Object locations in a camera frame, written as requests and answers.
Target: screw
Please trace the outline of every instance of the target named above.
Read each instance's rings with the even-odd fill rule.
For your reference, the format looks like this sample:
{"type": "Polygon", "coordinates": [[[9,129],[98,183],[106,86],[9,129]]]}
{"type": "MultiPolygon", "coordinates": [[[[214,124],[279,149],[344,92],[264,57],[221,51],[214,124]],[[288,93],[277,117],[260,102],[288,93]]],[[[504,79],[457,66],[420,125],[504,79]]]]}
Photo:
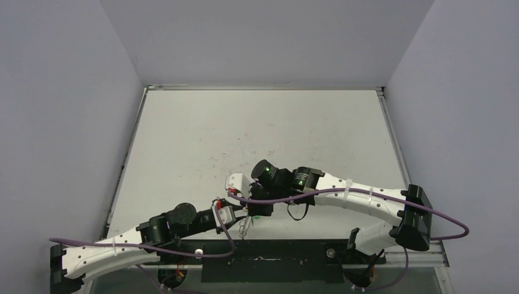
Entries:
{"type": "Polygon", "coordinates": [[[202,249],[197,249],[197,250],[195,250],[195,254],[196,255],[202,255],[202,254],[204,254],[204,251],[202,249]]]}
{"type": "Polygon", "coordinates": [[[333,248],[330,248],[326,251],[326,256],[328,256],[328,258],[334,258],[335,257],[335,249],[333,248]]]}

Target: gray wall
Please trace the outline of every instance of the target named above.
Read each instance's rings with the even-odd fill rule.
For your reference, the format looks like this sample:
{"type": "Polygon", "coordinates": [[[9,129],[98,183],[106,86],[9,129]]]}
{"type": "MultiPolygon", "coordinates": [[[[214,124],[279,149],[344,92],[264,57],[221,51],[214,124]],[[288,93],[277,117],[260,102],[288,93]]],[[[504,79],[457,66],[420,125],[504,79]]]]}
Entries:
{"type": "Polygon", "coordinates": [[[98,237],[142,87],[97,0],[0,4],[0,285],[48,293],[51,236],[98,237]]]}
{"type": "MultiPolygon", "coordinates": [[[[447,241],[457,293],[516,293],[519,2],[436,0],[386,88],[411,180],[471,234],[447,241]]],[[[435,235],[458,232],[435,220],[435,235]]]]}
{"type": "Polygon", "coordinates": [[[146,84],[386,85],[433,0],[100,0],[146,84]]]}

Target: metal frame edge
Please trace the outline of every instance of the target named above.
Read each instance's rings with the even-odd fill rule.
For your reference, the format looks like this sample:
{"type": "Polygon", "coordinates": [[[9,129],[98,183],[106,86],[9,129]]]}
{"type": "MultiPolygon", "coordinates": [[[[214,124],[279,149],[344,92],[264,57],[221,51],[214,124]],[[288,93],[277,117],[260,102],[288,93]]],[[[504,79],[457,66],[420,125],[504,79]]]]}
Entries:
{"type": "Polygon", "coordinates": [[[132,137],[130,138],[130,142],[128,143],[128,148],[126,150],[126,154],[124,155],[121,172],[120,172],[119,178],[117,180],[116,190],[114,192],[113,199],[112,199],[112,202],[110,205],[110,212],[108,213],[108,218],[106,219],[105,227],[103,228],[103,232],[101,235],[102,239],[107,237],[108,231],[110,229],[110,224],[111,224],[111,221],[113,218],[115,206],[117,205],[117,199],[119,198],[119,193],[121,191],[122,180],[123,180],[124,174],[126,172],[128,160],[130,159],[130,152],[132,152],[133,142],[135,141],[135,136],[137,135],[137,128],[139,126],[141,114],[143,112],[144,103],[146,101],[146,96],[147,96],[148,91],[149,91],[148,87],[144,87],[143,95],[141,98],[141,103],[139,104],[139,109],[137,111],[137,115],[135,116],[135,123],[133,125],[132,137]]]}

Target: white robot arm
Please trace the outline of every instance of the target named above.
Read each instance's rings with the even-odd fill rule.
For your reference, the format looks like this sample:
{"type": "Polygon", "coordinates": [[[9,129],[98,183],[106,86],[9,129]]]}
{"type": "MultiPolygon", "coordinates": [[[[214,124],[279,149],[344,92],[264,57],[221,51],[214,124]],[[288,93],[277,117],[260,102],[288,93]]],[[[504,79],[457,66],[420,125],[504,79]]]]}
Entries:
{"type": "MultiPolygon", "coordinates": [[[[429,248],[429,213],[375,197],[383,192],[384,195],[430,207],[419,186],[409,185],[408,190],[370,187],[313,168],[280,170],[266,160],[256,165],[252,178],[254,181],[251,182],[241,173],[227,178],[228,195],[239,200],[241,205],[218,199],[211,209],[197,212],[193,205],[181,203],[174,210],[97,243],[51,239],[60,243],[51,248],[51,293],[73,293],[86,282],[111,271],[142,263],[168,262],[164,259],[175,256],[157,253],[157,248],[175,249],[183,251],[183,255],[199,258],[203,254],[200,247],[190,247],[186,242],[181,244],[183,237],[212,229],[219,233],[225,231],[223,227],[229,228],[242,219],[247,220],[247,217],[270,216],[272,205],[280,202],[337,206],[381,219],[380,223],[356,228],[349,235],[348,254],[362,255],[363,260],[370,260],[382,249],[395,245],[416,251],[429,248]]],[[[233,252],[217,255],[224,257],[233,252]]]]}

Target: purple cable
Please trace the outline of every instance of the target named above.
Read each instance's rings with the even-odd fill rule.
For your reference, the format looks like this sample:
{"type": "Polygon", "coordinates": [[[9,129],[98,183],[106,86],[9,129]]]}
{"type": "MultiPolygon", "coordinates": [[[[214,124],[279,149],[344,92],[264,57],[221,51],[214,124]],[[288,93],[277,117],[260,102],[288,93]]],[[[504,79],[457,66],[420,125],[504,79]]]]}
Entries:
{"type": "Polygon", "coordinates": [[[234,251],[236,251],[236,244],[234,243],[234,240],[232,239],[231,235],[229,234],[229,231],[227,231],[227,228],[223,224],[222,218],[220,217],[219,213],[215,213],[216,217],[218,219],[218,222],[220,223],[220,226],[222,227],[223,232],[225,233],[225,236],[227,239],[229,239],[229,242],[231,243],[231,251],[227,253],[221,253],[221,254],[194,254],[194,253],[187,253],[187,252],[181,252],[181,251],[174,251],[164,248],[158,248],[155,246],[150,245],[144,245],[144,244],[130,244],[130,243],[92,243],[92,242],[84,242],[84,241],[76,241],[71,239],[62,239],[62,238],[50,238],[49,241],[59,243],[59,244],[65,244],[68,246],[92,246],[92,247],[137,247],[141,249],[149,249],[153,251],[158,252],[164,252],[169,254],[176,254],[181,256],[187,256],[187,257],[205,257],[205,258],[219,258],[219,257],[228,257],[234,254],[234,251]]]}
{"type": "MultiPolygon", "coordinates": [[[[314,195],[318,195],[320,193],[333,193],[333,192],[344,192],[344,191],[345,191],[344,188],[315,190],[315,191],[312,191],[312,192],[308,192],[308,193],[304,193],[304,194],[300,194],[300,195],[296,195],[296,196],[292,196],[292,197],[286,197],[286,198],[281,198],[281,199],[273,199],[273,200],[246,199],[246,198],[242,198],[242,197],[238,197],[238,196],[234,195],[231,191],[227,191],[227,195],[229,197],[231,197],[232,199],[236,199],[236,200],[238,200],[240,202],[245,202],[245,203],[274,204],[274,203],[282,203],[282,202],[293,201],[293,200],[297,200],[297,199],[301,199],[301,198],[305,198],[305,197],[309,197],[309,196],[314,196],[314,195]]],[[[358,189],[358,188],[350,188],[349,191],[350,192],[354,192],[354,193],[361,193],[361,194],[370,195],[370,191],[363,190],[363,189],[358,189]]],[[[421,210],[426,211],[428,213],[432,213],[432,214],[437,215],[437,216],[439,216],[439,217],[441,217],[443,219],[446,219],[447,221],[449,221],[449,222],[451,222],[453,224],[459,225],[461,228],[463,228],[465,230],[463,233],[457,234],[457,235],[434,237],[434,238],[431,238],[431,241],[459,239],[459,238],[465,237],[470,232],[470,229],[469,229],[469,227],[466,224],[464,224],[464,223],[460,222],[459,220],[456,220],[453,217],[450,217],[450,216],[448,216],[448,215],[446,215],[444,213],[440,213],[439,211],[431,209],[429,207],[425,207],[425,206],[422,206],[422,205],[419,205],[419,204],[416,204],[416,203],[413,203],[413,202],[409,202],[407,200],[398,199],[398,198],[387,196],[387,195],[380,194],[380,193],[377,193],[377,192],[372,192],[371,195],[373,195],[375,197],[382,198],[382,199],[386,199],[386,200],[391,200],[391,201],[394,201],[394,202],[402,203],[402,204],[405,204],[405,205],[408,205],[408,206],[412,206],[414,208],[421,209],[421,210]]]]}
{"type": "MultiPolygon", "coordinates": [[[[406,255],[406,266],[404,267],[404,271],[398,276],[398,278],[396,278],[393,282],[391,282],[389,284],[382,285],[382,286],[376,286],[376,287],[364,288],[364,290],[365,291],[382,290],[382,289],[385,289],[385,288],[393,287],[394,285],[400,283],[400,281],[402,281],[402,279],[405,277],[405,275],[407,274],[407,272],[409,270],[409,255],[407,253],[407,249],[405,249],[405,248],[404,248],[404,253],[406,255]]],[[[358,287],[358,286],[355,286],[355,289],[362,290],[362,288],[358,287]]]]}

